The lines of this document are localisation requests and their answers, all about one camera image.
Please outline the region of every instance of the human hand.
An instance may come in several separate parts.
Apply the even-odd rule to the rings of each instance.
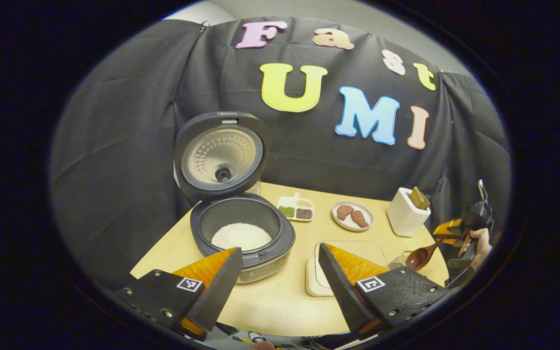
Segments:
[[[480,266],[480,264],[483,263],[485,257],[491,251],[490,232],[487,230],[487,228],[481,228],[480,230],[471,231],[468,237],[466,237],[466,241],[459,251],[460,257],[466,252],[466,250],[468,250],[468,247],[471,244],[471,238],[478,239],[478,241],[476,242],[475,256],[471,261],[471,268],[476,271],[476,269]]]
[[[274,344],[270,343],[269,341],[262,341],[256,343],[255,348],[250,348],[248,350],[286,350],[285,348],[276,348]]]

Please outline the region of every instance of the felt letter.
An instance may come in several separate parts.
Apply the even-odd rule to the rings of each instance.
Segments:
[[[414,67],[418,69],[418,79],[420,79],[420,82],[422,82],[422,84],[426,88],[430,89],[431,91],[435,91],[436,86],[431,82],[431,80],[429,80],[429,78],[434,77],[434,74],[431,73],[427,66],[425,66],[424,64],[415,63]]]
[[[341,87],[340,93],[345,96],[345,109],[343,119],[336,126],[336,133],[347,137],[355,136],[358,131],[353,126],[354,120],[358,120],[358,128],[362,137],[366,138],[377,124],[377,129],[371,135],[373,140],[394,144],[395,114],[399,108],[399,102],[394,98],[380,97],[373,109],[368,105],[367,98],[362,90],[355,87]]]
[[[405,75],[405,67],[403,67],[403,61],[399,55],[389,50],[382,50],[382,55],[384,55],[384,64],[388,69],[398,75]]]
[[[286,74],[293,70],[289,64],[269,63],[261,66],[262,100],[278,111],[303,112],[317,105],[321,95],[321,79],[327,69],[317,66],[302,66],[306,74],[306,87],[302,97],[288,97],[284,93]]]
[[[261,40],[262,36],[267,40],[276,37],[278,28],[286,29],[288,25],[283,20],[278,22],[252,22],[243,25],[245,33],[243,34],[242,41],[236,44],[237,49],[244,49],[247,47],[263,47],[267,44],[265,40]]]
[[[425,148],[425,123],[429,118],[429,113],[418,106],[411,106],[409,109],[414,114],[414,125],[412,126],[412,135],[407,139],[407,144],[412,148],[423,149]]]
[[[349,35],[344,31],[331,28],[320,28],[315,31],[313,42],[320,46],[336,46],[341,49],[351,50],[355,47],[349,40]]]

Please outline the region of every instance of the meat piece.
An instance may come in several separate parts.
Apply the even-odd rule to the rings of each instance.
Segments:
[[[364,215],[359,210],[354,210],[351,213],[351,219],[361,228],[366,228],[368,226],[367,221],[364,219]]]
[[[347,217],[347,215],[351,214],[352,212],[353,212],[352,206],[347,206],[343,204],[342,206],[339,206],[338,209],[336,209],[336,217],[338,217],[338,219],[340,220],[344,220],[345,217]]]

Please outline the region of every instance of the yellow letter u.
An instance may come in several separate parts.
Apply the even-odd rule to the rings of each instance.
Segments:
[[[293,70],[289,64],[270,63],[261,66],[262,100],[273,109],[289,112],[303,112],[317,105],[321,95],[321,79],[327,69],[318,66],[302,66],[306,74],[306,87],[302,97],[288,97],[284,93],[286,74]]]

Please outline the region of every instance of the small spoon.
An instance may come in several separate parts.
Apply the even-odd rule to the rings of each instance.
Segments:
[[[442,237],[440,241],[437,241],[430,246],[425,246],[424,248],[418,248],[414,250],[414,252],[410,253],[410,255],[405,260],[406,266],[414,271],[422,269],[431,260],[431,256],[434,254],[434,250],[443,241],[444,237]]]

